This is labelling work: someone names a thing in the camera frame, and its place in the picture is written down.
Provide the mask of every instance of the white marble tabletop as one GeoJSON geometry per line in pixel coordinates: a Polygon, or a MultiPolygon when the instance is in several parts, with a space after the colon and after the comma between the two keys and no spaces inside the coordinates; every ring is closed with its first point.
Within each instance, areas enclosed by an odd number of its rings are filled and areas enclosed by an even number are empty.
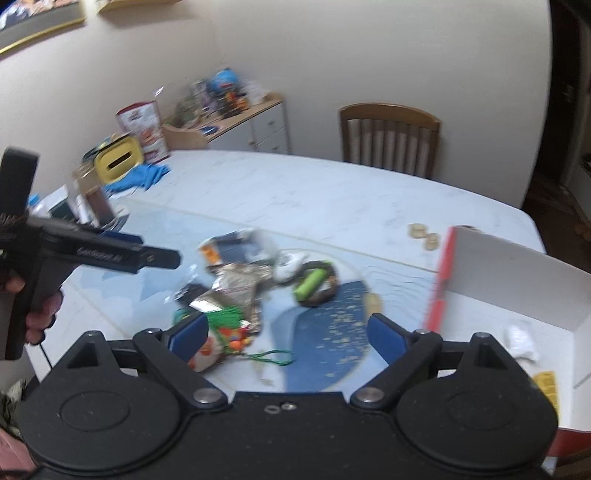
{"type": "MultiPolygon", "coordinates": [[[[409,223],[425,224],[442,240],[451,226],[472,225],[544,251],[526,213],[400,173],[315,158],[210,150],[176,151],[166,163],[171,172],[148,191],[127,197],[129,205],[257,227],[293,242],[312,241],[427,271],[436,271],[441,248],[425,251],[421,240],[408,236],[409,223]]],[[[128,325],[113,321],[75,281],[64,284],[64,293],[59,319],[43,343],[52,363],[86,330],[101,330],[107,339],[135,333],[131,317],[128,325]]],[[[42,352],[31,346],[27,351],[35,372],[44,377],[49,366],[42,352]]]]}

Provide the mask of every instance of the shelf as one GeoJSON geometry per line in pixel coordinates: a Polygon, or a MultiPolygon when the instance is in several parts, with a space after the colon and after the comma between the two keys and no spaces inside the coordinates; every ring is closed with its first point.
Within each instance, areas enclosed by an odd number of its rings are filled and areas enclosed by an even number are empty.
{"type": "Polygon", "coordinates": [[[175,4],[181,0],[101,0],[96,3],[98,12],[104,13],[118,8],[140,7],[141,5],[175,4]]]}
{"type": "Polygon", "coordinates": [[[210,119],[191,128],[177,128],[169,123],[169,119],[164,119],[162,131],[170,150],[201,150],[207,148],[207,143],[211,142],[211,140],[282,102],[283,97],[279,93],[271,92],[266,95],[263,103],[254,105],[248,110],[230,118],[210,119]],[[216,126],[219,130],[213,135],[205,136],[199,131],[199,128],[207,125],[216,126]]]}

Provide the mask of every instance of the blue cloth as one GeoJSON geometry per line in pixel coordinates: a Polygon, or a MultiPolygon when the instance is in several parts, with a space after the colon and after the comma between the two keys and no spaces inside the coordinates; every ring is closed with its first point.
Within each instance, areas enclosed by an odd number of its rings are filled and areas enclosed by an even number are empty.
{"type": "Polygon", "coordinates": [[[133,187],[142,187],[148,190],[156,185],[164,177],[170,168],[167,165],[149,165],[142,163],[133,167],[121,180],[105,186],[108,193],[124,192],[133,187]]]}

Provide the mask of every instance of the wooden object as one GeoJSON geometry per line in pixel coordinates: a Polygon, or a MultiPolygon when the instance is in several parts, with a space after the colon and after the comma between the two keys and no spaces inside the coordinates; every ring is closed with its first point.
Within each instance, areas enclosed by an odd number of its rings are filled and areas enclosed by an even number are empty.
{"type": "Polygon", "coordinates": [[[432,178],[441,127],[438,118],[417,108],[386,103],[357,103],[339,113],[343,161],[432,178]],[[355,124],[358,141],[353,148],[355,124]]]}
{"type": "Polygon", "coordinates": [[[99,2],[98,12],[105,13],[118,8],[140,7],[141,5],[157,4],[175,4],[181,0],[111,0],[109,2],[99,2]]]}
{"type": "Polygon", "coordinates": [[[209,122],[201,123],[193,128],[177,128],[165,121],[162,126],[166,144],[170,150],[203,150],[207,148],[207,143],[215,140],[219,136],[228,132],[232,128],[250,120],[251,118],[279,105],[283,102],[283,97],[278,93],[271,92],[266,97],[263,103],[254,105],[238,115],[230,118],[216,118],[209,122]],[[213,135],[203,135],[200,127],[212,126],[219,127],[219,130],[213,135]]]}

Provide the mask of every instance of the picture frame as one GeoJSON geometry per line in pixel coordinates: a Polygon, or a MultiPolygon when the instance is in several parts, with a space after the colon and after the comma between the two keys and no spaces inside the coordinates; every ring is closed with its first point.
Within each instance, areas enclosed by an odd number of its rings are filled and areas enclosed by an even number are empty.
{"type": "Polygon", "coordinates": [[[15,0],[0,15],[0,55],[85,20],[82,0],[15,0]]]}

